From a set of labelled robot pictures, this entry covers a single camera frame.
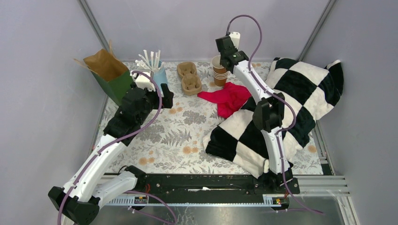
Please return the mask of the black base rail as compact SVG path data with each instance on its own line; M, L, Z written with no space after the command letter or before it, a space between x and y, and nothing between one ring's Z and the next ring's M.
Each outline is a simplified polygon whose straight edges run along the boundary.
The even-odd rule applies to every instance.
M288 194L284 184L251 175L147 174L139 177L133 190L167 204L252 204L264 203L264 196Z

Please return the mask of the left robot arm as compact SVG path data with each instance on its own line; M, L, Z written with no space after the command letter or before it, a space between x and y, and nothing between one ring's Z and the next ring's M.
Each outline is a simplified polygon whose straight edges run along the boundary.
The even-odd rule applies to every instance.
M57 223L70 221L88 225L99 210L124 192L148 191L146 173L127 166L110 181L99 185L111 162L148 125L144 121L152 110L172 108L174 93L162 83L159 90L140 88L135 83L122 98L122 104L103 130L97 146L76 174L63 187L52 187L48 197L58 210Z

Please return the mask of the brown cardboard cup carrier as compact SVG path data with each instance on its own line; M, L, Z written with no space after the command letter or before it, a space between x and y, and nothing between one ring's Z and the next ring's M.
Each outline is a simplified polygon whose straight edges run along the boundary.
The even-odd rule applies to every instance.
M193 62L179 63L177 65L177 73L181 78L181 86L185 95L193 96L202 91L202 83Z

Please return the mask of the stack of brown paper cups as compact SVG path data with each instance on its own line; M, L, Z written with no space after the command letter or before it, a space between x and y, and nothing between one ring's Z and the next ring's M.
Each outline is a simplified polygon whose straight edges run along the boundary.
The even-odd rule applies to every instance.
M221 56L214 56L211 64L213 68L214 83L216 86L222 87L225 85L230 72L220 64Z

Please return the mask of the red cloth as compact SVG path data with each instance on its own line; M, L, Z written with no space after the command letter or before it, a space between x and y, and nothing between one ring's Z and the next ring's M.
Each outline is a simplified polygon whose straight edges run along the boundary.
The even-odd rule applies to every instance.
M217 104L218 116L226 119L238 111L252 95L245 86L227 82L222 90L214 92L202 91L197 96L208 102Z

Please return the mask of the floral table mat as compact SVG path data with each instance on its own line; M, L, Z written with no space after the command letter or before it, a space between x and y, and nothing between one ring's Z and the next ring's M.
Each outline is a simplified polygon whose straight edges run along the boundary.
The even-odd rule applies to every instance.
M179 63L165 63L168 87L174 93L173 107L162 109L157 119L110 163L106 173L118 173L123 166L134 165L146 173L249 174L228 160L205 153L202 138L223 118L218 116L216 104L183 93L176 70ZM221 89L214 83L210 62L194 64L202 90L213 92ZM117 108L113 100L108 99L93 149ZM293 158L294 175L324 174L312 132L309 137L309 144L298 150Z

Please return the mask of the black white checkered blanket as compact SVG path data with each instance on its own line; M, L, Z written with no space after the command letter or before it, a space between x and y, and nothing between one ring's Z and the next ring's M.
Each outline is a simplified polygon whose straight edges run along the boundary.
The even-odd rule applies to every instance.
M296 152L309 143L316 121L339 102L344 87L342 65L336 60L321 68L275 58L265 82L284 99L271 107L270 119L283 139L284 167L289 167ZM203 138L203 145L207 154L231 161L258 178L270 171L268 151L278 146L266 143L255 126L255 108L253 97L245 96L239 109Z

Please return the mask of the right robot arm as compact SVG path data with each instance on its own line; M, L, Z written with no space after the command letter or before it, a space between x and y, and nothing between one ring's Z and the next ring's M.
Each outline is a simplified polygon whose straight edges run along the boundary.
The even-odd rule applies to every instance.
M253 113L255 127L261 131L269 156L269 170L275 175L269 180L269 187L275 193L283 192L288 181L289 163L285 158L282 138L284 118L283 94L276 94L255 72L248 56L238 51L230 36L215 40L220 53L220 64L239 78L251 93L256 107Z

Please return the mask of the light blue straw cup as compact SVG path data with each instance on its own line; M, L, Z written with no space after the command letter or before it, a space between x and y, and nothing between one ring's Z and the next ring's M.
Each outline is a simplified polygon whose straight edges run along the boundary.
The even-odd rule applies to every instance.
M160 88L161 92L163 92L161 85L168 84L166 69L162 61L159 61L158 66L159 67L153 72L153 79Z

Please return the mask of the green brown paper bag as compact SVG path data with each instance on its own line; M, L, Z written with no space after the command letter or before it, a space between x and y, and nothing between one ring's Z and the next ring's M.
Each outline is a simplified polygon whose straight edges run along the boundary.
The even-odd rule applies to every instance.
M115 57L111 40L108 46L108 50L101 49L83 61L74 59L74 62L90 70L106 95L120 106L133 80L128 67Z

